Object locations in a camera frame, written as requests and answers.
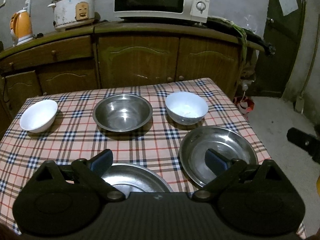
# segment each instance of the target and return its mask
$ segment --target yellow object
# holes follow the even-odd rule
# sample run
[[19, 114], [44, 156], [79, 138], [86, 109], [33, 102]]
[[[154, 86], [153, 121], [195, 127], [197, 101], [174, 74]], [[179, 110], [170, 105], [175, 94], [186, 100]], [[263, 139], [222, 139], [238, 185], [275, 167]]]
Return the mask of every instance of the yellow object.
[[318, 190], [318, 194], [320, 196], [320, 176], [319, 176], [319, 178], [317, 180], [317, 190]]
[[20, 10], [12, 15], [10, 33], [14, 46], [33, 39], [31, 20], [26, 10]]

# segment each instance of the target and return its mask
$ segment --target kettle handle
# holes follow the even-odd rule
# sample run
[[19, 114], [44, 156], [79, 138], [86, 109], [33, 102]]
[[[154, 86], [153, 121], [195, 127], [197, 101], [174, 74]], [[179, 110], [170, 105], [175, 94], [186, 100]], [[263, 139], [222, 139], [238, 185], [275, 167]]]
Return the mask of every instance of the kettle handle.
[[56, 6], [56, 4], [55, 4], [55, 3], [51, 3], [51, 4], [49, 4], [47, 7], [52, 7], [52, 9], [54, 9], [54, 8], [55, 8], [55, 6]]
[[15, 13], [14, 15], [12, 15], [11, 21], [10, 21], [10, 29], [13, 31], [15, 35], [17, 35], [17, 33], [15, 33], [15, 30], [16, 30], [16, 25], [17, 25], [19, 15], [20, 13]]

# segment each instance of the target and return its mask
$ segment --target door handle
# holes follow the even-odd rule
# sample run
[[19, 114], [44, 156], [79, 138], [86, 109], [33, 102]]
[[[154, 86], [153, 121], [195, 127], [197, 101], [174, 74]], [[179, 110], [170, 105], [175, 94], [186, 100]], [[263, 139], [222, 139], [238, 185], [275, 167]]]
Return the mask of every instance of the door handle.
[[268, 21], [269, 23], [274, 23], [274, 22], [275, 22], [275, 20], [272, 19], [272, 18], [270, 18], [270, 17], [267, 17], [267, 21]]

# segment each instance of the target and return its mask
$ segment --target silver tray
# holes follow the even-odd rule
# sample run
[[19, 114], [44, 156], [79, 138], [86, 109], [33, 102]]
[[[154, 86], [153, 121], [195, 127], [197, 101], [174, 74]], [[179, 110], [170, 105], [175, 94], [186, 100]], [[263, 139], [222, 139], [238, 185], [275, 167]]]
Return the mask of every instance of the silver tray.
[[114, 163], [102, 178], [126, 197], [130, 192], [173, 192], [158, 174], [132, 163]]
[[205, 152], [209, 148], [229, 159], [239, 158], [248, 164], [258, 163], [251, 144], [241, 135], [219, 126], [195, 128], [183, 138], [179, 157], [185, 172], [201, 187], [217, 177], [204, 162]]

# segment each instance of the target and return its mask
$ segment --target tablecloth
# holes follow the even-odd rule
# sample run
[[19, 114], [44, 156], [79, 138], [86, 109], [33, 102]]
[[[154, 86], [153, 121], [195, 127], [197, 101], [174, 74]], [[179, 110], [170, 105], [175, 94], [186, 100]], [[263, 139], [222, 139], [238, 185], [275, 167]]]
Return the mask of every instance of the tablecloth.
[[[202, 122], [186, 127], [167, 116], [165, 98], [175, 91], [192, 92], [206, 100], [209, 111]], [[120, 93], [142, 96], [153, 108], [153, 119], [130, 134], [100, 129], [92, 117], [92, 110], [100, 100]], [[22, 130], [19, 120], [23, 112], [43, 99], [58, 103], [53, 125], [39, 134]], [[178, 152], [183, 137], [200, 125], [218, 125], [236, 131], [251, 143], [259, 163], [270, 158], [249, 123], [209, 78], [29, 98], [0, 142], [0, 222], [19, 232], [12, 205], [42, 162], [54, 160], [57, 164], [69, 164], [78, 158], [90, 159], [106, 148], [113, 151], [114, 162], [144, 166], [163, 177], [174, 191], [193, 192], [197, 189], [182, 172]], [[305, 237], [303, 226], [300, 235]]]

